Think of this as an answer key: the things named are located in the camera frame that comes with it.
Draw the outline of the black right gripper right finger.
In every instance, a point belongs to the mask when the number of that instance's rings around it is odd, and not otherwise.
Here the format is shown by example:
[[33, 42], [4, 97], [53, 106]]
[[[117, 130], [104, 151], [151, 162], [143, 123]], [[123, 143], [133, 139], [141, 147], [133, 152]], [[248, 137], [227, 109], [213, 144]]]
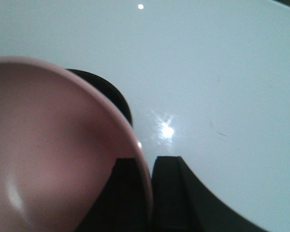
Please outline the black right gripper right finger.
[[159, 156], [152, 173], [155, 232], [262, 232], [217, 198], [181, 157]]

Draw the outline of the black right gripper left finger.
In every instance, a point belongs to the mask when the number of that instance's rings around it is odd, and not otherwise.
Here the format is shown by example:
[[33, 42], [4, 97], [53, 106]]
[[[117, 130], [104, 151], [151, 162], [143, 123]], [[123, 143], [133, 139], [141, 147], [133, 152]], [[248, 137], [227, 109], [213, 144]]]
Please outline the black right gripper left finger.
[[147, 232], [145, 189], [136, 160], [117, 159], [103, 191], [79, 225], [81, 232]]

